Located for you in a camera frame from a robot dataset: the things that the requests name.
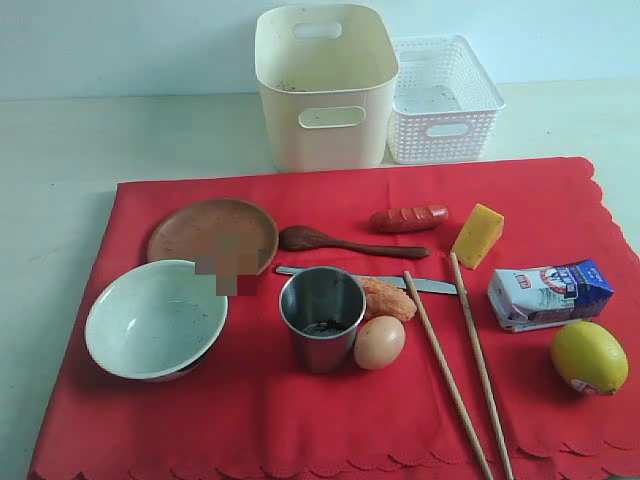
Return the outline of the stainless steel cup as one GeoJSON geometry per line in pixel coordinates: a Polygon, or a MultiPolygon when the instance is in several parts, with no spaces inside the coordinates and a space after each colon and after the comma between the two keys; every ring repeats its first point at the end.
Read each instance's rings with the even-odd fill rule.
{"type": "Polygon", "coordinates": [[[327,373],[351,353],[366,311],[363,288],[333,266],[279,266],[289,277],[279,294],[279,312],[305,368],[327,373]]]}

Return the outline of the orange fried food piece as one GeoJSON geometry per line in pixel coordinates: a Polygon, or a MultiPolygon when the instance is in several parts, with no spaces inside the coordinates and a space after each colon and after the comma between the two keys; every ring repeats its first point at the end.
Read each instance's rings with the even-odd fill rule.
{"type": "Polygon", "coordinates": [[[358,277],[357,281],[366,297],[366,320],[392,316],[408,322],[415,316],[416,304],[402,289],[374,277],[358,277]]]}

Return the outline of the red sausage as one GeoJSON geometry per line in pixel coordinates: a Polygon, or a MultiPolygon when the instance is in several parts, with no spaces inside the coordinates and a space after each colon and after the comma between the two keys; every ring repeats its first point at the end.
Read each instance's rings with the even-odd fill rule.
{"type": "Polygon", "coordinates": [[[374,213],[368,226],[377,233],[410,233],[434,229],[448,217],[448,208],[441,205],[393,208],[374,213]]]}

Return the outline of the brown egg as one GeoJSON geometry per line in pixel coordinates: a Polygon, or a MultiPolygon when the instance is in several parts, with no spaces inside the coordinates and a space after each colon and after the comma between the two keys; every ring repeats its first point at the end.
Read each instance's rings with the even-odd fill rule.
{"type": "Polygon", "coordinates": [[[356,335],[353,355],[356,364],[366,370],[379,370],[392,364],[406,341],[404,326],[392,316],[370,319],[356,335]]]}

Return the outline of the yellow cheese wedge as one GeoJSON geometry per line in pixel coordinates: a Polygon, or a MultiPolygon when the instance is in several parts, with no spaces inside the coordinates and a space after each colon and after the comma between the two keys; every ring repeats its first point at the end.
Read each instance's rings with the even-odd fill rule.
{"type": "Polygon", "coordinates": [[[451,249],[459,263],[475,270],[501,238],[504,224],[502,214],[480,203],[476,204],[451,249]]]}

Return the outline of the blue white milk carton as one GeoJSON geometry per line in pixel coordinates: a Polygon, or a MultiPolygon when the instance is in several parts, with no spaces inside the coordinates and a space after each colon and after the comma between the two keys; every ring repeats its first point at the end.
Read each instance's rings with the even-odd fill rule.
{"type": "Polygon", "coordinates": [[[591,259],[497,269],[487,290],[500,327],[513,333],[590,320],[602,312],[613,294],[613,287],[591,259]]]}

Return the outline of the yellow lemon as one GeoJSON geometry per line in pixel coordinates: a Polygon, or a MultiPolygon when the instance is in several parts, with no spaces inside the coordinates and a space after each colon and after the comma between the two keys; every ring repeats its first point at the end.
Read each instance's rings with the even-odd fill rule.
{"type": "Polygon", "coordinates": [[[578,321],[560,328],[553,337],[550,355],[556,373],[584,395],[614,395],[629,374],[622,345],[593,322],[578,321]]]}

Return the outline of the steel table knife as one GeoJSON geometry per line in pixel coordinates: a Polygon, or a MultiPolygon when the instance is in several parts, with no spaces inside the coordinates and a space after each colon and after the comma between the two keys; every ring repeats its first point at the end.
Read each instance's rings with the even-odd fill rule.
{"type": "MultiPolygon", "coordinates": [[[[303,270],[305,270],[305,267],[295,267],[295,266],[286,266],[286,265],[278,265],[274,268],[275,273],[282,274],[282,275],[290,275],[290,276],[296,275],[303,270]]],[[[372,278],[387,282],[403,290],[408,289],[405,279],[401,276],[373,275],[372,278]]],[[[457,287],[450,282],[430,280],[430,279],[424,279],[424,278],[413,278],[413,282],[418,292],[447,294],[447,295],[457,294],[457,287]]]]}

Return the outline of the cream plastic bin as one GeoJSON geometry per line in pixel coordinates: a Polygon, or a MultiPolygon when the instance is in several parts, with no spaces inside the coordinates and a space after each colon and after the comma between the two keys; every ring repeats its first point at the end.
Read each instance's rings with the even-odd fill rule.
{"type": "Polygon", "coordinates": [[[268,10],[256,22],[254,59],[279,170],[380,164],[399,64],[376,10],[357,4],[268,10]]]}

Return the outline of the red scalloped table cloth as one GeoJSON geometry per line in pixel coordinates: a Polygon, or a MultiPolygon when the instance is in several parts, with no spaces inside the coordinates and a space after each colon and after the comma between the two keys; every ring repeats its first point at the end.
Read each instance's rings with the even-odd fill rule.
{"type": "Polygon", "coordinates": [[[411,262],[338,250],[281,252],[279,264],[450,280],[449,250],[483,204],[505,226],[481,265],[464,270],[494,398],[519,479],[603,479],[639,472],[639,260],[592,163],[559,157],[425,167],[122,183],[43,420],[33,479],[478,479],[482,473],[419,319],[402,354],[373,372],[346,362],[314,375],[296,359],[278,312],[284,278],[266,272],[230,302],[220,343],[186,376],[127,381],[100,369],[84,341],[101,291],[146,259],[169,214],[215,197],[241,198],[281,227],[306,224],[377,242],[366,223],[390,207],[435,203],[448,221],[400,235],[425,245],[411,262]],[[486,296],[497,268],[592,259],[614,294],[601,323],[622,344],[630,373],[613,396],[584,396],[556,374],[553,331],[502,330],[486,296]]]}

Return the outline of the white perforated plastic basket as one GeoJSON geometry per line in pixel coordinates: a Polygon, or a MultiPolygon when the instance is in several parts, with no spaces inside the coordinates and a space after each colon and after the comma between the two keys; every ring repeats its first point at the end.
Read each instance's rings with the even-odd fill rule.
{"type": "Polygon", "coordinates": [[[393,41],[399,62],[387,144],[398,164],[475,161],[505,102],[461,35],[393,41]]]}

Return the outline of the white ceramic bowl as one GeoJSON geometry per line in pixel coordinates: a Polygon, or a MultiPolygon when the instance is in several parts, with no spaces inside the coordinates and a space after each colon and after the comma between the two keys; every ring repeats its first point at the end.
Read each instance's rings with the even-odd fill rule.
{"type": "Polygon", "coordinates": [[[109,284],[91,306],[85,344],[92,360],[120,378],[163,382],[186,375],[219,338],[229,299],[216,277],[187,260],[136,267],[109,284]]]}

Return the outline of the right wooden chopstick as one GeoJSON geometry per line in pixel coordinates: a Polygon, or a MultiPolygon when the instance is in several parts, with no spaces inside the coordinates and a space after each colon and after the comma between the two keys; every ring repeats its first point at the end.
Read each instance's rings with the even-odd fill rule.
{"type": "Polygon", "coordinates": [[[461,307],[465,317],[465,322],[467,325],[468,334],[470,337],[470,341],[471,341],[471,345],[474,353],[474,358],[475,358],[478,373],[480,376],[480,381],[482,384],[484,397],[487,404],[487,409],[489,412],[491,424],[492,424],[494,435],[497,442],[497,447],[498,447],[501,461],[502,461],[502,466],[503,466],[506,478],[509,480],[515,480],[515,475],[513,472],[511,459],[508,453],[506,440],[505,440],[505,436],[502,429],[502,424],[500,421],[497,405],[494,399],[491,380],[490,380],[488,369],[485,362],[484,352],[482,350],[477,327],[473,318],[473,313],[472,313],[467,289],[465,287],[463,277],[461,274],[459,260],[454,251],[450,252],[449,258],[452,264],[456,289],[457,289],[458,296],[460,298],[461,307]]]}

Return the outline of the wooden chopstick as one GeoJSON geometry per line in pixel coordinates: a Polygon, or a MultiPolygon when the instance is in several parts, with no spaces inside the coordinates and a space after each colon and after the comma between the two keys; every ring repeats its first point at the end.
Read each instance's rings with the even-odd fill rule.
{"type": "Polygon", "coordinates": [[[465,403],[461,397],[461,394],[459,392],[459,389],[457,387],[457,384],[455,382],[454,376],[449,368],[449,365],[447,363],[446,357],[444,355],[444,352],[441,348],[441,345],[438,341],[437,335],[433,329],[433,326],[429,320],[428,314],[426,312],[426,309],[424,307],[424,304],[422,302],[422,299],[419,295],[419,292],[415,286],[415,282],[414,279],[412,277],[412,275],[410,274],[409,271],[405,270],[403,272],[403,277],[404,277],[404,281],[405,284],[408,288],[408,291],[410,293],[411,298],[413,299],[414,303],[416,304],[417,307],[417,312],[419,314],[419,317],[421,319],[421,322],[423,324],[423,327],[425,329],[425,333],[427,335],[429,344],[431,345],[431,348],[434,352],[434,355],[436,357],[437,363],[439,365],[440,371],[444,377],[444,380],[446,382],[447,388],[450,392],[450,395],[452,397],[454,406],[456,408],[456,411],[458,413],[458,416],[460,418],[460,421],[463,425],[463,428],[466,432],[466,436],[470,442],[470,445],[472,447],[472,450],[476,456],[476,459],[479,463],[479,466],[481,468],[481,471],[483,473],[483,476],[485,479],[487,480],[493,480],[493,473],[491,470],[491,467],[489,465],[489,462],[486,458],[486,455],[484,453],[484,450],[482,448],[482,445],[480,443],[480,440],[477,436],[476,430],[474,428],[473,422],[468,414],[468,411],[466,409],[465,403]]]}
{"type": "Polygon", "coordinates": [[[480,376],[480,381],[482,384],[484,397],[487,404],[487,409],[489,412],[491,424],[492,424],[494,435],[497,442],[497,447],[498,447],[501,461],[502,461],[502,466],[503,466],[506,478],[509,480],[515,480],[515,475],[513,472],[511,459],[508,453],[506,440],[505,440],[505,436],[502,429],[502,424],[500,421],[497,405],[494,399],[491,380],[490,380],[488,369],[485,362],[484,352],[482,350],[477,327],[473,318],[473,313],[472,313],[467,289],[465,287],[463,277],[461,274],[459,260],[454,251],[450,252],[449,258],[452,264],[456,289],[457,289],[458,296],[460,298],[461,307],[465,317],[465,322],[467,325],[468,334],[470,337],[470,341],[471,341],[471,345],[474,353],[474,358],[475,358],[478,373],[480,376]]]}

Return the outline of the left wooden chopstick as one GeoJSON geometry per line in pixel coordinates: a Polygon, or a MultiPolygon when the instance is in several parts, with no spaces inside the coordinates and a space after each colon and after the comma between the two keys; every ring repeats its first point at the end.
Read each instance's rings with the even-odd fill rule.
{"type": "Polygon", "coordinates": [[[424,304],[422,302],[422,299],[419,295],[419,292],[415,286],[415,282],[414,279],[412,277],[412,275],[410,274],[409,271],[405,270],[403,272],[403,277],[404,277],[404,281],[405,284],[408,288],[408,291],[410,293],[411,298],[413,299],[414,303],[416,304],[417,307],[417,312],[419,314],[419,317],[421,319],[421,322],[423,324],[423,327],[425,329],[425,333],[427,335],[429,344],[431,345],[431,348],[434,352],[434,355],[436,357],[437,363],[439,365],[440,371],[444,377],[444,380],[446,382],[447,388],[450,392],[450,395],[452,397],[454,406],[456,408],[456,411],[458,413],[458,416],[460,418],[460,421],[463,425],[463,428],[466,432],[466,436],[470,442],[470,445],[472,447],[472,450],[476,456],[476,459],[479,463],[479,466],[481,468],[481,471],[483,473],[483,476],[485,479],[487,480],[493,480],[493,473],[491,470],[491,467],[489,465],[489,462],[486,458],[486,455],[484,453],[484,450],[482,448],[482,445],[480,443],[480,440],[477,436],[476,430],[474,428],[473,422],[468,414],[468,411],[466,409],[465,403],[461,397],[461,394],[459,392],[459,389],[457,387],[457,384],[455,382],[454,376],[449,368],[449,365],[447,363],[446,357],[444,355],[444,352],[441,348],[441,345],[438,341],[437,335],[433,329],[433,326],[429,320],[428,314],[426,312],[426,309],[424,307],[424,304]]]}

